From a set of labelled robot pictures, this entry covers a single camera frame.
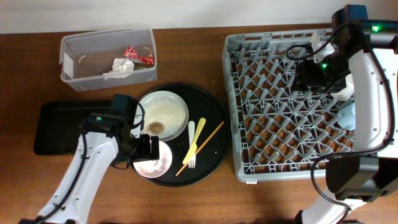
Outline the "small white tissue piece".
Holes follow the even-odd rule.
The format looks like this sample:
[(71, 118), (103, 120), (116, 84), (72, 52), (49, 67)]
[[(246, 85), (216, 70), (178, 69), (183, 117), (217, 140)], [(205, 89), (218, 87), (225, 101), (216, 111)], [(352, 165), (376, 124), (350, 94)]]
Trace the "small white tissue piece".
[(139, 166), (145, 173), (163, 172), (165, 170), (165, 164), (161, 160), (141, 162)]

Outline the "pink bowl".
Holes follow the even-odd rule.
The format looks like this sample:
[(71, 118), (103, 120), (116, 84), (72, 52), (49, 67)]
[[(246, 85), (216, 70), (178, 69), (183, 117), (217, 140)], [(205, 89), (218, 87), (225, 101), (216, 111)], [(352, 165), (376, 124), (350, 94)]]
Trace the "pink bowl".
[(164, 175), (169, 169), (172, 164), (172, 151), (168, 147), (168, 145), (162, 141), (159, 142), (159, 159), (165, 164), (165, 170), (163, 172), (153, 172), (153, 173), (145, 173), (141, 168), (140, 168), (140, 163), (141, 162), (133, 162), (133, 168), (136, 170), (136, 172), (146, 178), (154, 179), (157, 177), (160, 177)]

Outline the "white plastic cup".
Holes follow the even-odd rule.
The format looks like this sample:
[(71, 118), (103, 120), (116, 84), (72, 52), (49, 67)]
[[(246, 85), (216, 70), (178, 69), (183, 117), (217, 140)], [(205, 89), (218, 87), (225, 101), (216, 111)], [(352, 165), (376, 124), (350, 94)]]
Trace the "white plastic cup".
[(339, 101), (346, 101), (354, 94), (354, 83), (352, 74), (345, 77), (346, 87), (337, 93), (332, 93), (331, 96)]

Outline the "light blue cup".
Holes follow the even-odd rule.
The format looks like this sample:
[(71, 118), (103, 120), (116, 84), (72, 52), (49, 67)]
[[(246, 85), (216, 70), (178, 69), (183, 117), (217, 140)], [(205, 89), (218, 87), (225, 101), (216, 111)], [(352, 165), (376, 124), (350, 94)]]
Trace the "light blue cup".
[(356, 129), (355, 103), (345, 106), (338, 111), (337, 115), (340, 115), (337, 123), (342, 129), (348, 131), (354, 131)]

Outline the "white napkin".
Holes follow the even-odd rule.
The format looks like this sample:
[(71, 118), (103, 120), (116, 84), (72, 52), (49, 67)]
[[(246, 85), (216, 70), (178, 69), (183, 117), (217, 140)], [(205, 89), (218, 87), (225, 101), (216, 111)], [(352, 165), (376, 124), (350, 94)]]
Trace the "white napkin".
[(112, 70), (104, 73), (103, 76), (107, 80), (109, 78), (125, 78), (134, 71), (134, 62), (128, 58), (116, 58), (112, 64)]

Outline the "red snack wrapper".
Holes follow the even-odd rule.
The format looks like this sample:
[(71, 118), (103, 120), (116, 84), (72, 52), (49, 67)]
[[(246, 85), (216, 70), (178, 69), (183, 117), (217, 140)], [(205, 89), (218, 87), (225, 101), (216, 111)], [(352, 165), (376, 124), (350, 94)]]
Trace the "red snack wrapper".
[(146, 56), (141, 56), (137, 53), (137, 51), (131, 45), (125, 50), (124, 56), (129, 60), (132, 60), (134, 63), (145, 64), (145, 65), (154, 65), (155, 64), (155, 55), (151, 51), (150, 48), (144, 47), (144, 50), (149, 50), (149, 54)]

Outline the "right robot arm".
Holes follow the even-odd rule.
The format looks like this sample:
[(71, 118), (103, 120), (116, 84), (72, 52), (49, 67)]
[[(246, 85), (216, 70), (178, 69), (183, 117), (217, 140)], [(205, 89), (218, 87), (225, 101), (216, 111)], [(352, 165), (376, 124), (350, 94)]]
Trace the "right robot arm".
[(341, 223), (354, 209), (397, 190), (397, 22), (354, 19), (331, 37), (317, 34), (298, 59), (298, 91), (339, 93), (353, 80), (355, 134), (350, 152), (323, 156), (326, 188), (296, 223)]

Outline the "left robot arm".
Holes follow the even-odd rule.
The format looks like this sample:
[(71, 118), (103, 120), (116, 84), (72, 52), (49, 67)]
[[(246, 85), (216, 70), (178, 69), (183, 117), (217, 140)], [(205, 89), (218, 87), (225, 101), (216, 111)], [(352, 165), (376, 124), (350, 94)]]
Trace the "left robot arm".
[(145, 112), (91, 114), (80, 126), (75, 155), (52, 198), (35, 219), (21, 223), (86, 223), (91, 204), (108, 167), (117, 156), (128, 162), (159, 159), (159, 139), (139, 130)]

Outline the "grey dishwasher rack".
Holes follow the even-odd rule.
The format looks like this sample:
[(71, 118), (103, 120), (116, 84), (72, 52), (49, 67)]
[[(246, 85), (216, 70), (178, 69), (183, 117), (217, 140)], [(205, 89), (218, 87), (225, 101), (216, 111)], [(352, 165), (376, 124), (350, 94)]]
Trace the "grey dishwasher rack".
[(363, 149), (354, 132), (338, 126), (339, 110), (351, 104), (328, 93), (294, 92), (296, 60), (312, 37), (330, 29), (233, 34), (224, 42), (222, 63), (228, 94), (236, 178), (246, 184), (308, 179), (318, 157)]

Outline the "clear plastic waste bin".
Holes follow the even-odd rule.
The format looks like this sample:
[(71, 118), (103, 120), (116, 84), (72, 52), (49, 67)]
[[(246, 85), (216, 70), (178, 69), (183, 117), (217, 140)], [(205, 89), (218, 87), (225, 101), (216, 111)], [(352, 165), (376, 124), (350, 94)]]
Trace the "clear plastic waste bin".
[(130, 45), (141, 56), (149, 54), (149, 50), (144, 50), (148, 47), (156, 57), (153, 31), (144, 24), (67, 35), (60, 46), (60, 78), (75, 91), (155, 81), (157, 62), (154, 65), (134, 63), (134, 71), (125, 78), (104, 78), (103, 74), (112, 70), (114, 59), (126, 58), (124, 52)]

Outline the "grey plate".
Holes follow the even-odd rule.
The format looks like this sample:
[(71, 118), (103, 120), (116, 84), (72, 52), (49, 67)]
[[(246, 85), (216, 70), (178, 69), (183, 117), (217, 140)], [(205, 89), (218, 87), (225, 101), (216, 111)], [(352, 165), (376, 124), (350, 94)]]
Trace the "grey plate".
[(185, 109), (186, 112), (186, 117), (184, 124), (180, 127), (180, 129), (174, 133), (163, 133), (160, 135), (153, 135), (153, 134), (148, 134), (143, 130), (141, 131), (141, 134), (148, 134), (150, 136), (158, 136), (160, 141), (169, 141), (171, 139), (176, 138), (178, 135), (180, 135), (184, 129), (186, 128), (188, 124), (188, 119), (189, 119), (189, 112), (188, 112), (188, 107), (185, 101), (178, 96), (176, 93), (173, 93), (171, 91), (165, 91), (165, 90), (159, 90), (159, 91), (153, 91), (152, 93), (149, 93), (148, 95), (144, 96), (139, 100), (139, 103), (143, 106), (145, 106), (146, 103), (148, 103), (150, 100), (158, 99), (158, 98), (164, 98), (164, 99), (170, 99), (170, 100), (175, 100), (179, 102), (183, 108)]

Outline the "white rice pile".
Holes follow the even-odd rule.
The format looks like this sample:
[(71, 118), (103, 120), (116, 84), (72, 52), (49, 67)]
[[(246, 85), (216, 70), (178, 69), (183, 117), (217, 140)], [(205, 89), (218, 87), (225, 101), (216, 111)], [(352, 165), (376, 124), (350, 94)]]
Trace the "white rice pile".
[(147, 126), (153, 122), (160, 122), (165, 126), (163, 133), (174, 133), (184, 124), (187, 115), (179, 102), (164, 98), (150, 100), (145, 104), (144, 111), (144, 131), (146, 133), (148, 133)]

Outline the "wooden chopstick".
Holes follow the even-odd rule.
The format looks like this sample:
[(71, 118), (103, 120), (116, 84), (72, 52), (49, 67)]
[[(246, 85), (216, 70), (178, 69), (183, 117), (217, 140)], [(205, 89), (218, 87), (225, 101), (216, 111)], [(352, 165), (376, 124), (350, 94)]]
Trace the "wooden chopstick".
[(197, 155), (207, 145), (207, 143), (213, 138), (213, 136), (218, 132), (218, 130), (224, 125), (224, 121), (222, 121), (215, 128), (215, 130), (206, 138), (206, 140), (202, 143), (202, 145), (200, 147), (197, 147), (197, 139), (198, 139), (201, 131), (203, 130), (204, 125), (205, 125), (205, 120), (203, 118), (201, 118), (198, 122), (197, 130), (195, 131), (193, 143), (190, 146), (190, 148), (187, 152), (187, 155), (185, 156), (185, 158), (183, 160), (183, 166), (180, 168), (180, 170), (176, 173), (175, 176), (178, 176), (186, 168), (186, 166), (188, 166), (188, 162), (190, 161), (191, 157), (194, 154)]

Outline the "white plastic fork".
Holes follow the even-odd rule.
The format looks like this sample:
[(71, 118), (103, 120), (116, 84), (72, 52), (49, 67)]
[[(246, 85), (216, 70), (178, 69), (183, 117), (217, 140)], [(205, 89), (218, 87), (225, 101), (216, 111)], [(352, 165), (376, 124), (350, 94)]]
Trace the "white plastic fork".
[[(195, 122), (194, 121), (189, 121), (188, 122), (188, 140), (189, 140), (189, 145), (192, 145), (193, 143), (193, 138), (195, 135)], [(195, 168), (195, 163), (196, 163), (196, 154), (194, 154), (190, 161), (188, 162), (188, 167), (190, 169)]]

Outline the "yellow plastic knife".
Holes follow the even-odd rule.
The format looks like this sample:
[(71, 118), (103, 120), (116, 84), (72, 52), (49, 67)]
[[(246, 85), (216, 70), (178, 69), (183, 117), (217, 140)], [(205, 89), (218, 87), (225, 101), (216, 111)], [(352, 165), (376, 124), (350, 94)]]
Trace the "yellow plastic knife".
[(191, 169), (195, 168), (197, 140), (204, 128), (205, 123), (205, 118), (200, 118), (197, 124), (195, 124), (194, 121), (188, 122), (188, 143), (190, 147), (183, 160), (183, 164), (187, 165)]

